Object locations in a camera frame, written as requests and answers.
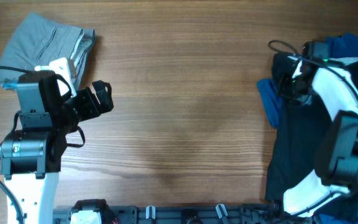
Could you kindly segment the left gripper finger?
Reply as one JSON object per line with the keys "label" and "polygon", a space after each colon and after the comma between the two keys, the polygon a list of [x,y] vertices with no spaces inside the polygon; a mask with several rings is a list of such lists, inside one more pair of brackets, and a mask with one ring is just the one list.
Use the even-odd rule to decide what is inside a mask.
{"label": "left gripper finger", "polygon": [[101,113],[107,113],[112,111],[114,108],[114,104],[112,101],[111,92],[108,91],[99,91],[96,93],[96,96],[99,100],[99,107],[101,110]]}
{"label": "left gripper finger", "polygon": [[110,83],[101,80],[93,82],[92,86],[96,93],[111,93],[112,91]]}

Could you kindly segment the black shorts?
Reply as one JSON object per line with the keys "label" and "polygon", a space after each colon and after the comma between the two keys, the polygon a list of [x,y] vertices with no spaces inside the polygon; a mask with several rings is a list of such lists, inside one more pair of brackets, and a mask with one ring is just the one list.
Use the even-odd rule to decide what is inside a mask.
{"label": "black shorts", "polygon": [[[347,66],[358,89],[358,61]],[[332,121],[318,96],[304,106],[292,106],[287,100],[278,109],[278,131],[273,157],[268,167],[266,200],[278,200],[284,191],[308,175],[314,165],[314,153]]]}

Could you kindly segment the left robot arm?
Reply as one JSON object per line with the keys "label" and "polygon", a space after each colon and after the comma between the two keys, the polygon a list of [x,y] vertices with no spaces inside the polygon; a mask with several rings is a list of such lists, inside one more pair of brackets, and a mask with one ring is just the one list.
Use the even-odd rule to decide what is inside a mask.
{"label": "left robot arm", "polygon": [[67,135],[83,133],[79,123],[113,108],[112,88],[101,80],[75,91],[61,75],[42,70],[21,75],[20,110],[0,143],[1,175],[8,197],[9,223],[51,223]]}

